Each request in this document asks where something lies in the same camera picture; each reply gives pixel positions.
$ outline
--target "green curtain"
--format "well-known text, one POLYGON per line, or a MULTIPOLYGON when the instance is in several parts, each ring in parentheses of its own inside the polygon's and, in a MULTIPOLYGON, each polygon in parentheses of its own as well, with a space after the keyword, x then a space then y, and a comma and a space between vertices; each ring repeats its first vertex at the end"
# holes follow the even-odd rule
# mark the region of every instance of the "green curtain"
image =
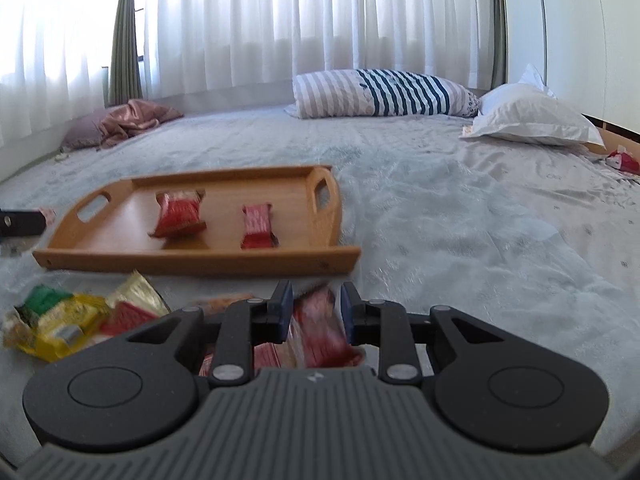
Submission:
POLYGON ((494 0, 494 73, 491 88, 507 81, 507 19, 504 0, 494 0))
POLYGON ((142 97, 136 44, 134 0, 118 0, 109 70, 109 102, 121 105, 142 97))

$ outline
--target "red package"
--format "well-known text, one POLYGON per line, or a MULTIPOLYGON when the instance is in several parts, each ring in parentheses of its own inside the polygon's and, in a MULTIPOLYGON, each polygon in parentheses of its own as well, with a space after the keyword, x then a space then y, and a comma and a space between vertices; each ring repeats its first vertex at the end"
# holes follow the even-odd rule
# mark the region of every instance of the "red package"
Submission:
POLYGON ((615 152, 611 152, 606 158, 605 163, 607 166, 616 168, 616 170, 640 174, 640 164, 626 152, 623 146, 619 146, 615 152))
MULTIPOLYGON (((200 366, 201 377, 209 375, 211 368, 211 362, 213 361, 213 355, 215 354, 213 348, 208 349, 202 365, 200 366)), ((260 368, 295 368, 296 364, 293 360, 292 354, 286 343, 281 345, 274 345, 273 343, 263 343, 254 347, 254 370, 258 371, 260 368)))
POLYGON ((244 213, 244 239, 240 247, 242 249, 258 249, 277 247, 278 239, 271 232, 271 204, 245 205, 244 213))
POLYGON ((100 333, 111 336, 123 334, 132 328, 157 318, 158 316, 148 310, 138 308, 128 301, 119 301, 111 319, 100 327, 100 333))
POLYGON ((347 343, 334 313, 335 296, 320 286, 294 303, 294 320, 300 330, 307 368, 340 368, 359 365, 364 356, 347 343))
POLYGON ((204 231, 207 224, 200 220, 200 203, 203 197, 204 190, 157 193, 160 216, 155 230, 149 236, 171 238, 204 231))

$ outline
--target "pillowcase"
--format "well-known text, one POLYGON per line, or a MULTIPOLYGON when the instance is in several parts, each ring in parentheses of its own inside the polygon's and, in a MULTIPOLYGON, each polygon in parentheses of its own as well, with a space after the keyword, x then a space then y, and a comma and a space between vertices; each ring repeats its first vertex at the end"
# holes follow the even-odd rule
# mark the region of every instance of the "pillowcase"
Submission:
POLYGON ((329 70, 293 78, 300 119, 449 114, 474 117, 479 100, 458 83, 396 70, 329 70))
POLYGON ((520 78, 518 83, 525 83, 528 85, 535 86, 541 92, 544 92, 549 97, 556 98, 556 94, 554 94, 551 89, 542 82, 542 76, 540 72, 534 67, 531 63, 529 63, 520 78))
POLYGON ((117 107, 101 108, 94 110, 87 116, 73 121, 65 138, 62 140, 60 148, 64 152, 82 150, 83 148, 97 148, 102 140, 100 131, 100 121, 103 120, 111 110, 117 107))
POLYGON ((583 115, 523 83, 501 85, 482 96, 480 114, 461 138, 482 136, 549 146, 604 146, 598 129, 583 115))

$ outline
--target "white bedsheet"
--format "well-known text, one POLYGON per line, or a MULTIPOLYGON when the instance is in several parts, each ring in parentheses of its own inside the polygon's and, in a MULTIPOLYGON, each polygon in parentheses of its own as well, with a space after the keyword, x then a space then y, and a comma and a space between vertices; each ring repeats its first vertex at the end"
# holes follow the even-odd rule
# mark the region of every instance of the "white bedsheet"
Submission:
MULTIPOLYGON (((468 123, 446 116, 300 121, 273 108, 191 117, 109 152, 44 162, 2 184, 0 204, 52 206, 62 215, 81 196, 124 176, 335 164, 343 239, 363 248, 352 276, 363 297, 386 297, 414 312, 451 304, 589 365, 611 394, 594 442, 607 452, 640 426, 634 280, 640 186, 604 176, 569 150, 459 140, 468 123)), ((0 306, 19 303, 38 283, 106 294, 122 279, 44 273, 26 254, 0 260, 0 306)), ((211 294, 265 295, 274 284, 152 281, 172 308, 211 294)), ((368 354, 372 361, 375 352, 368 354)), ((0 351, 0 452, 14 463, 37 449, 20 394, 40 366, 19 352, 0 351)))

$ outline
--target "wooden tray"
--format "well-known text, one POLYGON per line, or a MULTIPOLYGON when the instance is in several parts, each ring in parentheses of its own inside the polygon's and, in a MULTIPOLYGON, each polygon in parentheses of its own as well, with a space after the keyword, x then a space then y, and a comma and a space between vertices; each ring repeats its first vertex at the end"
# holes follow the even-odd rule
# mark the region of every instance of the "wooden tray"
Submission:
POLYGON ((201 171, 120 180, 78 202, 47 248, 33 251, 47 269, 188 276, 308 276, 350 272, 360 248, 337 246, 340 191, 330 166, 201 171), (318 192, 328 189, 328 202, 318 192), (158 220, 156 192, 204 189, 200 217, 206 231, 174 240, 150 238, 158 220), (84 222, 78 213, 99 196, 106 205, 84 222), (271 202, 271 227, 280 246, 240 249, 243 205, 271 202))

